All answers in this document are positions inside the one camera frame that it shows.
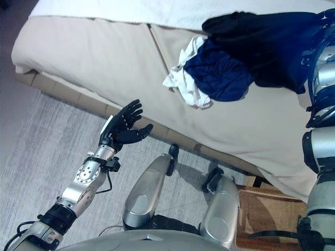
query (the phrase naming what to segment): bed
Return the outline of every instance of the bed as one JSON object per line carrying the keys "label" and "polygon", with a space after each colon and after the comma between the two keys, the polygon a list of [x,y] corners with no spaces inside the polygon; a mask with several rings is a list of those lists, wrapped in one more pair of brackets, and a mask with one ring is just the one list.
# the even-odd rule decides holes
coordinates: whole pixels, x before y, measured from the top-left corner
{"label": "bed", "polygon": [[[139,98],[144,119],[138,127],[151,122],[159,138],[263,176],[282,192],[307,201],[316,174],[305,165],[301,147],[309,119],[306,94],[252,84],[243,100],[213,101],[211,107],[197,109],[162,82],[210,16],[234,10],[317,13],[335,2],[296,1],[292,6],[289,1],[211,0],[198,8],[201,1],[191,6],[169,1],[158,14],[150,6],[157,1],[132,2],[137,10],[125,8],[130,1],[64,2],[71,4],[65,8],[40,1],[23,26],[12,52],[20,81],[105,117]],[[171,7],[177,3],[179,10]]]}

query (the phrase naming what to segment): gray carpet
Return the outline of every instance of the gray carpet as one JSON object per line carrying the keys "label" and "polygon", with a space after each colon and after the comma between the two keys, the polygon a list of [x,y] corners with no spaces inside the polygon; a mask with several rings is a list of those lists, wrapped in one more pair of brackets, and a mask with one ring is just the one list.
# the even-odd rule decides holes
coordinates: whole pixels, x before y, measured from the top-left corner
{"label": "gray carpet", "polygon": [[[104,118],[44,94],[36,94],[30,117],[23,121],[5,168],[1,169],[0,247],[16,233],[23,221],[35,220],[55,202],[73,180],[86,152],[95,150]],[[91,206],[75,221],[61,246],[96,237],[110,225],[120,225],[127,194],[148,165],[170,145],[148,137],[125,145],[117,154],[121,169],[111,176],[113,190],[97,195]],[[210,195],[200,186],[215,163],[180,150],[174,174],[164,182],[157,214],[198,225]],[[225,173],[243,184],[245,175],[223,167]],[[110,229],[107,233],[120,231]]]}

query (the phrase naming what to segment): clothing pile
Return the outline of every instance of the clothing pile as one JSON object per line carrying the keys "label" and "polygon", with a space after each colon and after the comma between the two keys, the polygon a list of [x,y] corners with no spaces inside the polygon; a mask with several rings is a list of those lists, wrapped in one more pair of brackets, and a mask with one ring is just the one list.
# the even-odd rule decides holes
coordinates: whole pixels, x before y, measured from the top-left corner
{"label": "clothing pile", "polygon": [[163,85],[177,87],[188,105],[209,106],[210,100],[236,101],[252,82],[305,92],[314,53],[335,19],[335,9],[322,13],[256,15],[235,12],[205,21],[205,36],[195,36],[170,69]]}

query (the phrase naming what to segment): beige bed sheet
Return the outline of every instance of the beige bed sheet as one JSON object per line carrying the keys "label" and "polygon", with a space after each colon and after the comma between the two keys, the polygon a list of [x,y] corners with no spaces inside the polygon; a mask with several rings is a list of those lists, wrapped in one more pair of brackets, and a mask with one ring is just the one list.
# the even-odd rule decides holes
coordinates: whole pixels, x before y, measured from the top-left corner
{"label": "beige bed sheet", "polygon": [[306,201],[316,175],[304,164],[309,114],[297,95],[252,84],[244,100],[186,105],[162,86],[193,32],[100,19],[30,18],[14,45],[17,72],[61,77],[124,106],[139,98],[145,116],[204,146],[258,167],[282,192]]}

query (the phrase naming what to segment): white bed sheet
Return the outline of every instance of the white bed sheet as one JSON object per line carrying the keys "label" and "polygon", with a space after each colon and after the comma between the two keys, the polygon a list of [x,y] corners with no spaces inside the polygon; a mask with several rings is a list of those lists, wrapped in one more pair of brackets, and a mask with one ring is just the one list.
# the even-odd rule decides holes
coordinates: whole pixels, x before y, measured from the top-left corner
{"label": "white bed sheet", "polygon": [[101,18],[202,30],[206,19],[235,11],[319,13],[331,8],[334,0],[40,0],[30,17]]}

